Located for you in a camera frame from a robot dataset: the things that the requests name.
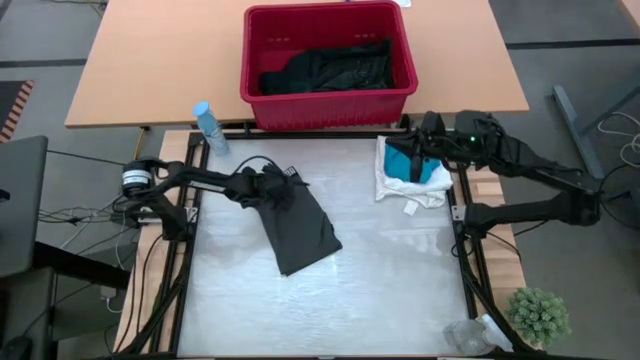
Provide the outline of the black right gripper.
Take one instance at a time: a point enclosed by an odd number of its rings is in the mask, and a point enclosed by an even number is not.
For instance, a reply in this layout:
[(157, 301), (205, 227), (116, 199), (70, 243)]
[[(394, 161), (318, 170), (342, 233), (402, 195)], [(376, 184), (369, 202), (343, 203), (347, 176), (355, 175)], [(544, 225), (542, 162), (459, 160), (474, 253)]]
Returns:
[(446, 151), (454, 145), (454, 135), (451, 131), (442, 134), (413, 130), (409, 135), (389, 136), (385, 139), (386, 146), (403, 154), (410, 154), (410, 181), (417, 183), (422, 175), (424, 160), (435, 158), (447, 170), (452, 171)]

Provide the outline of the blue garment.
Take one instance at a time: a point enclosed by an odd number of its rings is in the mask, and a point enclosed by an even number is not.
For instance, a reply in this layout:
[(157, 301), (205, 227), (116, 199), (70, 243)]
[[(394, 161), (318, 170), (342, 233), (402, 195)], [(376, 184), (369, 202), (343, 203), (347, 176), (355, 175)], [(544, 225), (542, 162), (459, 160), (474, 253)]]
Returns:
[(384, 150), (385, 175), (404, 182), (426, 184), (441, 165), (439, 160), (422, 156), (410, 157), (389, 145), (386, 145)]

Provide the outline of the white lace garment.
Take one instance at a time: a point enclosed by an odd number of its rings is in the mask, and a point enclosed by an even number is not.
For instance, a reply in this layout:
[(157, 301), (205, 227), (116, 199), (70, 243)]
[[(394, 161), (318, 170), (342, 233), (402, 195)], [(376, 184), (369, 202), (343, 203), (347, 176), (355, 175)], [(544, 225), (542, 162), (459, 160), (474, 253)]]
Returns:
[(425, 209), (443, 206), (446, 202), (446, 192), (453, 185), (450, 172), (440, 165), (426, 184), (404, 182), (387, 177), (383, 169), (385, 139), (385, 136), (378, 136), (376, 139), (375, 200), (381, 201), (390, 196), (407, 198), (409, 203), (405, 211), (409, 215), (413, 215), (418, 206)]

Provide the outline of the dark grey garment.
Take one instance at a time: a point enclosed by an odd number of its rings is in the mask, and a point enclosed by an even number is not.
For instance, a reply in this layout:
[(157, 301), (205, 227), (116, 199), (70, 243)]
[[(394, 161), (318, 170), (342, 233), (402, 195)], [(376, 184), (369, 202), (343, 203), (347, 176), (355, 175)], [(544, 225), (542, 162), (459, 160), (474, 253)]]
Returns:
[(295, 201), (287, 209), (261, 205), (258, 212), (280, 273), (295, 272), (342, 249), (333, 224), (295, 168), (283, 170), (294, 185)]

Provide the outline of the black garment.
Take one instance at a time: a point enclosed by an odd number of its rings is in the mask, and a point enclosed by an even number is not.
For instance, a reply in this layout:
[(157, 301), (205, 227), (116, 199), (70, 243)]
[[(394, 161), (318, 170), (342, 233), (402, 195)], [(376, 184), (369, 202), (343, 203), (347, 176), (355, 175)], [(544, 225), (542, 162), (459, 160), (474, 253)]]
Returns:
[(391, 41), (311, 49), (293, 56), (280, 71), (258, 78), (263, 95), (381, 90), (394, 87)]

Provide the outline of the red plastic laundry basket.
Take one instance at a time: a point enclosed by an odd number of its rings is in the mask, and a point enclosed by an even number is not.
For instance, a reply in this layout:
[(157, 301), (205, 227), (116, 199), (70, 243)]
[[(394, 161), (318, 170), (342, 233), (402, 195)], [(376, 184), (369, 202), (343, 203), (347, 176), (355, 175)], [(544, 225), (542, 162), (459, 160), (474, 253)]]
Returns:
[[(258, 78), (311, 49), (390, 40), (394, 87), (381, 90), (263, 95)], [(254, 6), (245, 12), (240, 94), (258, 127), (303, 130), (397, 121), (418, 79), (400, 7), (392, 1)]]

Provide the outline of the light blue air freshener bottle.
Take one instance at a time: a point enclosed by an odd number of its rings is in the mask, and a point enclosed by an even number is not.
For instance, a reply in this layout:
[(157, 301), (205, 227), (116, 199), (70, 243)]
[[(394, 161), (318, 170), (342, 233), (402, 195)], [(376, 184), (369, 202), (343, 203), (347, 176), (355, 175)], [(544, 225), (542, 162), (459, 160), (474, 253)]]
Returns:
[(207, 101), (199, 102), (194, 106), (192, 114), (196, 118), (197, 127), (211, 150), (218, 156), (228, 155), (230, 152), (229, 146), (221, 125), (210, 109), (210, 104)]

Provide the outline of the light wood side board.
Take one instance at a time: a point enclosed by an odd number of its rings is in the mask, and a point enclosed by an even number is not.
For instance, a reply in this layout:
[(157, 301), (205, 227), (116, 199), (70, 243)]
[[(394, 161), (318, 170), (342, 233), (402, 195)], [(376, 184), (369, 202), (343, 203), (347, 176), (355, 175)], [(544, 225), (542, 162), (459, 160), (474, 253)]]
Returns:
[[(165, 132), (159, 158), (164, 161), (181, 161), (187, 158), (191, 131)], [(141, 229), (121, 319), (116, 333), (114, 352), (124, 350), (140, 333), (150, 319), (161, 288), (169, 241), (162, 240), (160, 225), (148, 225)]]
[[(505, 203), (499, 177), (487, 167), (481, 170), (459, 167), (453, 172), (453, 179), (449, 193), (453, 205)], [(478, 240), (466, 237), (461, 223), (455, 221), (454, 233), (469, 316), (491, 315), (515, 351), (531, 352), (533, 348), (506, 321), (509, 296), (526, 286), (512, 227), (497, 225), (489, 230), (486, 238)]]

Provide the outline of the tan wooden desk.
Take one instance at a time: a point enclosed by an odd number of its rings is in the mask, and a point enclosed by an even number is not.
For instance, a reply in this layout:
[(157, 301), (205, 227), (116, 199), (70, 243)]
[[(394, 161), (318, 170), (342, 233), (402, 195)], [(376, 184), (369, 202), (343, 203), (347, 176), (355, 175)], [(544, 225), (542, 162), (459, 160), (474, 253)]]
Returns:
[[(110, 0), (65, 124), (191, 125), (201, 101), (222, 122), (249, 120), (239, 92), (245, 11), (332, 1)], [(419, 80), (406, 112), (528, 110), (489, 0), (411, 0), (402, 17)]]

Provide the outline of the grey metal table leg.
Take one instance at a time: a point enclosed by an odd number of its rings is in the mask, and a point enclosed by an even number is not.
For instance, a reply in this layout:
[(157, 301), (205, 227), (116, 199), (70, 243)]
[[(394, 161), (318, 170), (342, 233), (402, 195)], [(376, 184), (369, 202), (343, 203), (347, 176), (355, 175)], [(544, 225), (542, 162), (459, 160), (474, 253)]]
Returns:
[(621, 109), (638, 95), (640, 95), (640, 85), (634, 83), (624, 85), (613, 91), (609, 98), (605, 98), (596, 104), (594, 110), (584, 115), (576, 111), (567, 92), (561, 85), (552, 87), (552, 98), (561, 112), (587, 172), (594, 178), (602, 179), (604, 172), (593, 143), (589, 138), (589, 133), (601, 121), (612, 115), (616, 110)]

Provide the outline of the white power adapter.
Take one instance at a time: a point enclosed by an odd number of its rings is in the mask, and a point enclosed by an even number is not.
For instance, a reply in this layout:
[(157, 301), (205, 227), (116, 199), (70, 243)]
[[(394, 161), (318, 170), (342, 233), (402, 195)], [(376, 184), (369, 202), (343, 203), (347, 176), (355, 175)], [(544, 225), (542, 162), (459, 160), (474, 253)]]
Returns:
[(105, 302), (105, 306), (110, 313), (120, 314), (122, 312), (121, 309), (116, 309), (112, 306), (112, 301), (117, 297), (118, 290), (112, 287), (101, 286), (100, 287), (100, 296), (101, 299)]

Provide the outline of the clear plastic spray bottle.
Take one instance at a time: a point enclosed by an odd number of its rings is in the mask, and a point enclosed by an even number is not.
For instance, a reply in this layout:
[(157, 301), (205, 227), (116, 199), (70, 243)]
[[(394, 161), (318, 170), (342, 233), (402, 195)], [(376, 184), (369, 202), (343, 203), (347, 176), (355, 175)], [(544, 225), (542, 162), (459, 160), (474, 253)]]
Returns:
[(513, 351), (512, 342), (489, 314), (451, 323), (443, 333), (447, 343), (462, 355), (486, 355), (497, 348)]

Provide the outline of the green artificial plant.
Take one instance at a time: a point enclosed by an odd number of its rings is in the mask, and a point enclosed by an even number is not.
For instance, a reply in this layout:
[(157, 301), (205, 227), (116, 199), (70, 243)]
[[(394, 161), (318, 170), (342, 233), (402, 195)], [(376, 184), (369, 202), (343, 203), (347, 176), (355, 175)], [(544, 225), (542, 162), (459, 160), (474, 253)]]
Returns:
[(512, 293), (506, 317), (531, 345), (550, 346), (572, 332), (564, 300), (539, 288), (519, 288)]

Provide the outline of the black flat screen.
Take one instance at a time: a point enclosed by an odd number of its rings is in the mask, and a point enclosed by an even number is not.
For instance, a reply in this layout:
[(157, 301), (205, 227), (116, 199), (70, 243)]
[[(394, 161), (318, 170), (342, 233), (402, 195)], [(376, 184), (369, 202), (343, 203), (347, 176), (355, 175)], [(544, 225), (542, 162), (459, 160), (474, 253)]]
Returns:
[(48, 139), (35, 136), (0, 144), (0, 278), (31, 267)]

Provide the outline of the black equipment cart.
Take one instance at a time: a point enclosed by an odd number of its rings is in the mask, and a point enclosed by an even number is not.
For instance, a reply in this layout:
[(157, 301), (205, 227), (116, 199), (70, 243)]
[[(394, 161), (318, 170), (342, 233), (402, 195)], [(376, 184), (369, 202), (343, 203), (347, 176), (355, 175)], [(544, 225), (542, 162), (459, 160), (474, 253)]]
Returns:
[(124, 290), (128, 271), (39, 242), (21, 264), (0, 276), (0, 360), (54, 360), (61, 340), (115, 322), (89, 297), (101, 285)]

